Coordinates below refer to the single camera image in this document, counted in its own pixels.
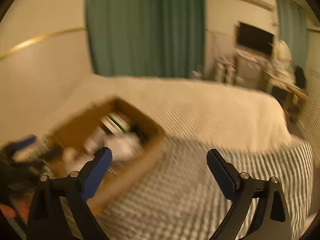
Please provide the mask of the white crumpled cloth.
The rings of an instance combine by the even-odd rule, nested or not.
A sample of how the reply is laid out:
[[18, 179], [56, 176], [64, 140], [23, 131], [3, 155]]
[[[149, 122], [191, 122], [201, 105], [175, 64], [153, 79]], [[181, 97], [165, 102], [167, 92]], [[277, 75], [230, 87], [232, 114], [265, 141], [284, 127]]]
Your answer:
[[112, 152], [113, 161], [129, 161], [138, 157], [143, 151], [140, 138], [136, 133], [107, 134], [98, 127], [84, 142], [88, 154], [96, 153], [102, 147]]

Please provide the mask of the large teal curtain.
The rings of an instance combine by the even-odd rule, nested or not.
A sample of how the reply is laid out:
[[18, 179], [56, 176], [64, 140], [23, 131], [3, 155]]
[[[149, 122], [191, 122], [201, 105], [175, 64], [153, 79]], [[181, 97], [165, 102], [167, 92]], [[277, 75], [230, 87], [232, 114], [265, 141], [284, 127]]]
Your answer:
[[86, 0], [86, 28], [95, 74], [203, 72], [204, 0]]

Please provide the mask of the grey mini fridge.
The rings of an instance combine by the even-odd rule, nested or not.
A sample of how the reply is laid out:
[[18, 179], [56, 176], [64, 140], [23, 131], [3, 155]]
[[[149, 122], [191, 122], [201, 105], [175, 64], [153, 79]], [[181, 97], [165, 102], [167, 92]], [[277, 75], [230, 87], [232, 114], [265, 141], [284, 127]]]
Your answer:
[[235, 61], [235, 84], [242, 88], [262, 90], [263, 68], [262, 66], [245, 57], [238, 55]]

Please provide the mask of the checkered bed sheet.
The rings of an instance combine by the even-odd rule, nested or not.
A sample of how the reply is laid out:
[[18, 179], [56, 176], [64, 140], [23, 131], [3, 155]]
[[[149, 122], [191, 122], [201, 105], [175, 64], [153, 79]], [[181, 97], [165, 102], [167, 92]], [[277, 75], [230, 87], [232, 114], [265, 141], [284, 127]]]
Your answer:
[[[163, 145], [164, 160], [96, 217], [110, 239], [208, 239], [231, 207], [207, 166], [206, 155], [214, 145], [177, 137], [168, 137]], [[253, 178], [279, 179], [292, 238], [298, 239], [311, 205], [311, 145], [295, 139], [290, 146], [266, 152], [219, 152]]]

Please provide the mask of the white louvered wardrobe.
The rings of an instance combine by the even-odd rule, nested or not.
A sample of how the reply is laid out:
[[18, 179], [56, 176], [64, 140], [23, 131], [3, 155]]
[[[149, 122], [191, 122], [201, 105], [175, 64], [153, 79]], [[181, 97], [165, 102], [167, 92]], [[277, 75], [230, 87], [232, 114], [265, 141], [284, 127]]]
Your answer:
[[308, 57], [306, 62], [306, 100], [299, 124], [319, 158], [319, 30], [308, 30]]

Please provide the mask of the round vanity mirror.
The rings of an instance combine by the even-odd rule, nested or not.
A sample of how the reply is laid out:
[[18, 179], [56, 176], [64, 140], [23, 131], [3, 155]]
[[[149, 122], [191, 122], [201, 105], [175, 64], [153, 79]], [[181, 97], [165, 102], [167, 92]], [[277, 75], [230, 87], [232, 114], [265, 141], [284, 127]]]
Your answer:
[[282, 65], [283, 68], [291, 67], [291, 51], [287, 43], [279, 40], [273, 46], [273, 58]]

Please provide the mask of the small teal curtain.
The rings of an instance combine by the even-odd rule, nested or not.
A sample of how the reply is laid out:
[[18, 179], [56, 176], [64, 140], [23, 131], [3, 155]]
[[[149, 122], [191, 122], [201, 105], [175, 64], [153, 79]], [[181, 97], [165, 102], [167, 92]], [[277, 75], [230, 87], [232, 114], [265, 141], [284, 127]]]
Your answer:
[[276, 0], [279, 20], [279, 39], [291, 51], [293, 66], [305, 69], [308, 55], [308, 30], [305, 10], [291, 0]]

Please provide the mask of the cream quilted blanket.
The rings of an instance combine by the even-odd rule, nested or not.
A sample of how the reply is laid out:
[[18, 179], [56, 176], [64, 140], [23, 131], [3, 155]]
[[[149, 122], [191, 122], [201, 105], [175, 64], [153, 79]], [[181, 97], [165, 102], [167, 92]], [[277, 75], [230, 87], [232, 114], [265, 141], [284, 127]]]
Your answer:
[[293, 141], [284, 111], [266, 94], [192, 79], [103, 77], [91, 74], [39, 125], [46, 134], [93, 105], [120, 97], [168, 135], [219, 147], [264, 151]]

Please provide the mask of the black wall television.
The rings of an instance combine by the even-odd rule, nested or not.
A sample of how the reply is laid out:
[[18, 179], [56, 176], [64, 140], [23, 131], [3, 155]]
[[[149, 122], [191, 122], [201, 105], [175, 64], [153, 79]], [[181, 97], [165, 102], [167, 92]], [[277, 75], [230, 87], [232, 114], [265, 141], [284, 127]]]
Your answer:
[[240, 46], [256, 50], [268, 56], [272, 55], [274, 35], [263, 29], [240, 22], [236, 43]]

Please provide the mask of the black backpack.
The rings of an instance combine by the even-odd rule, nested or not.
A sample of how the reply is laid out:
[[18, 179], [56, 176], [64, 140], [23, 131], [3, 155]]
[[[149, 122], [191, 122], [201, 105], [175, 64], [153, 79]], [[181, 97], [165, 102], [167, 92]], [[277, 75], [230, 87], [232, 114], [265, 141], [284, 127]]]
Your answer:
[[300, 89], [305, 89], [306, 80], [304, 70], [300, 66], [295, 66], [295, 85]]

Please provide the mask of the wooden chair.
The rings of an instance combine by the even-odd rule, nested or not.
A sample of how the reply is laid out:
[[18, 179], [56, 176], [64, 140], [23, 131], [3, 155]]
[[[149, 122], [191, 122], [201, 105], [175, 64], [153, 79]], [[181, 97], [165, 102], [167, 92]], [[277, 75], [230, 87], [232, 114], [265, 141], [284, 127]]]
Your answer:
[[270, 75], [266, 78], [266, 82], [266, 92], [279, 102], [286, 120], [296, 123], [306, 101], [309, 99], [306, 92]]

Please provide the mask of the green white medicine box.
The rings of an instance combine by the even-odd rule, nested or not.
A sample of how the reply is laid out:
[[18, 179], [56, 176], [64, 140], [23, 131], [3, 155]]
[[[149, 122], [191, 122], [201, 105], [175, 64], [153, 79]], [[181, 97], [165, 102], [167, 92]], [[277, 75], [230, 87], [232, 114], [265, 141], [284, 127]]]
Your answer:
[[131, 130], [133, 125], [130, 118], [117, 112], [111, 112], [103, 116], [100, 121], [102, 129], [112, 135], [127, 133]]

